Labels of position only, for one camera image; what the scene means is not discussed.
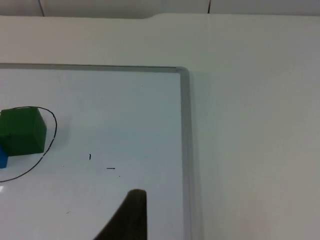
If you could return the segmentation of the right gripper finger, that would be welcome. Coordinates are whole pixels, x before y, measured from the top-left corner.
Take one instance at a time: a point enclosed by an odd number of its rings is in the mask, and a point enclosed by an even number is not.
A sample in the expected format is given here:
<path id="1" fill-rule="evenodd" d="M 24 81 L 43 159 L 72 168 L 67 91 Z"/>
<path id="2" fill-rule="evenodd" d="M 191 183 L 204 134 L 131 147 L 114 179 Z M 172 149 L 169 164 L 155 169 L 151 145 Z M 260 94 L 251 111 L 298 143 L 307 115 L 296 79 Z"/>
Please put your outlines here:
<path id="1" fill-rule="evenodd" d="M 147 219 L 147 192 L 142 189 L 132 189 L 95 239 L 146 240 Z"/>

